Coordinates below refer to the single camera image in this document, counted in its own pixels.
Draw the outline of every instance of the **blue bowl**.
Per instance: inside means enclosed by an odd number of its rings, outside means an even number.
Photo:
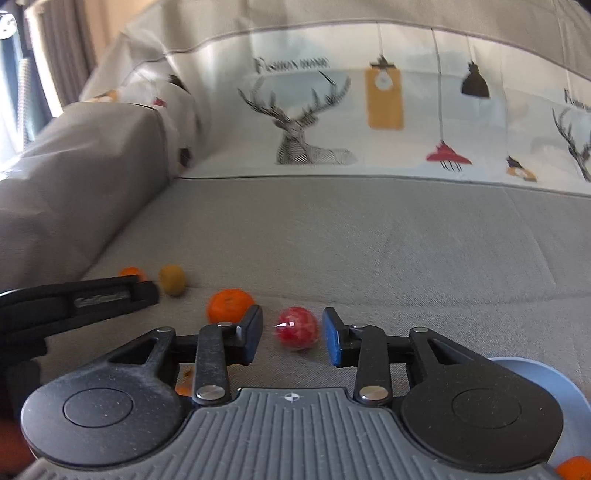
[[[538,384],[560,404],[564,427],[548,461],[550,466],[557,467],[565,460],[578,455],[591,459],[591,406],[572,381],[555,368],[535,360],[512,356],[491,360]]]

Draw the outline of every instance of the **deer illustration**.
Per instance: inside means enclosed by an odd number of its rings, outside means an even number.
[[[591,156],[591,153],[590,153],[591,152],[591,133],[589,134],[589,141],[587,143],[585,143],[585,145],[583,145],[583,149],[579,152],[579,150],[577,149],[577,144],[574,141],[574,138],[571,134],[571,132],[573,130],[573,124],[569,124],[568,130],[564,129],[564,125],[563,125],[564,116],[566,115],[566,113],[568,111],[569,111],[569,109],[565,108],[563,110],[563,112],[558,116],[558,119],[557,119],[556,112],[554,111],[554,109],[552,109],[552,116],[554,117],[554,123],[556,124],[556,128],[558,128],[560,135],[562,135],[562,137],[569,144],[569,153],[576,160],[577,165],[579,166],[579,169],[581,170],[581,173],[583,174],[583,178],[586,181],[591,181],[591,174],[589,174],[589,171],[587,170],[587,160]]]
[[[345,97],[351,79],[347,77],[345,84],[339,91],[337,84],[324,73],[320,74],[330,83],[330,93],[324,96],[324,101],[321,102],[318,94],[312,89],[312,97],[314,104],[304,107],[303,112],[297,118],[289,118],[285,112],[275,103],[275,93],[271,92],[269,105],[260,100],[258,91],[265,81],[260,77],[254,84],[250,92],[250,99],[238,89],[238,93],[242,100],[244,100],[255,112],[262,113],[273,117],[273,122],[276,127],[284,130],[283,140],[277,150],[277,163],[279,165],[302,165],[302,164],[328,164],[328,165],[350,165],[357,161],[357,158],[347,149],[344,148],[320,148],[313,145],[308,145],[304,138],[304,129],[311,127],[318,121],[317,114],[328,110]]]

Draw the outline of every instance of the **deer antlers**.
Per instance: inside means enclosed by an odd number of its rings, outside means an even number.
[[[319,73],[330,83],[330,93],[324,96],[324,104],[322,104],[320,103],[318,93],[316,93],[316,90],[312,88],[312,98],[314,99],[314,105],[308,106],[307,109],[304,107],[304,112],[302,115],[295,119],[295,121],[303,127],[315,123],[317,113],[323,112],[324,110],[328,110],[329,108],[337,105],[345,97],[345,95],[347,95],[349,87],[351,86],[351,78],[347,77],[343,88],[339,92],[336,83],[328,75],[325,75],[322,72]]]
[[[260,77],[254,84],[254,87],[251,90],[251,99],[249,100],[244,95],[244,92],[238,89],[238,93],[255,112],[262,113],[264,115],[269,115],[273,118],[276,118],[280,122],[289,122],[289,117],[281,110],[279,107],[275,105],[275,93],[271,92],[271,98],[269,99],[269,107],[265,106],[265,103],[259,99],[258,91],[261,88],[262,83],[265,81],[264,77]]]
[[[316,93],[316,91],[312,88],[314,104],[312,106],[304,107],[303,113],[294,120],[302,127],[309,127],[310,125],[316,123],[316,114],[337,105],[345,97],[345,95],[347,95],[349,87],[351,86],[351,79],[347,77],[343,88],[339,91],[337,84],[328,75],[325,75],[322,72],[319,73],[330,83],[330,93],[324,96],[324,103],[321,103],[318,93]],[[269,107],[265,106],[265,103],[259,99],[258,91],[264,81],[265,79],[263,77],[260,77],[256,81],[254,87],[251,90],[250,100],[246,98],[246,95],[243,93],[243,91],[238,89],[240,97],[242,97],[242,100],[244,100],[255,112],[269,115],[283,123],[291,122],[292,120],[283,112],[283,110],[276,106],[274,92],[271,92]]]
[[[564,124],[563,124],[564,116],[566,115],[566,113],[568,111],[569,111],[569,109],[565,108],[562,111],[562,113],[558,116],[558,118],[556,118],[556,112],[554,111],[554,109],[552,109],[552,117],[554,117],[554,124],[556,125],[556,128],[558,129],[558,132],[560,133],[560,135],[562,135],[562,137],[569,144],[570,154],[572,156],[574,156],[575,158],[579,157],[581,160],[586,161],[589,159],[590,152],[591,152],[591,134],[589,134],[589,142],[585,143],[585,145],[583,146],[583,149],[579,153],[579,150],[577,149],[577,142],[574,140],[572,133],[571,133],[573,130],[573,124],[569,124],[569,128],[567,131],[565,131],[565,129],[564,129]]]

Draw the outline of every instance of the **orange lamp illustration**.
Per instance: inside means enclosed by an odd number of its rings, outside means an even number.
[[[89,100],[90,103],[113,103],[119,101],[119,92],[117,90],[109,90],[102,95],[96,96]]]
[[[383,55],[370,65],[371,68],[365,70],[368,124],[376,130],[402,130],[404,105],[401,72]]]
[[[538,181],[538,179],[531,170],[523,168],[521,163],[519,163],[513,157],[507,157],[507,164],[509,165],[509,168],[507,169],[507,173],[509,175],[513,177],[519,177],[521,179],[524,179],[525,181]]]

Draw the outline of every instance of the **red lamp illustration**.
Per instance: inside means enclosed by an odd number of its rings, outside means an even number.
[[[427,161],[436,161],[441,164],[443,168],[448,171],[462,171],[462,165],[472,165],[472,162],[468,160],[466,157],[462,157],[458,155],[455,150],[447,145],[444,140],[443,135],[443,105],[442,105],[442,94],[441,94],[441,57],[439,55],[439,47],[437,46],[437,39],[435,37],[435,31],[431,29],[433,33],[433,41],[435,42],[435,52],[437,54],[437,67],[438,67],[438,75],[437,75],[437,88],[439,93],[439,136],[440,136],[440,143],[436,147],[434,153],[431,153],[427,156]]]

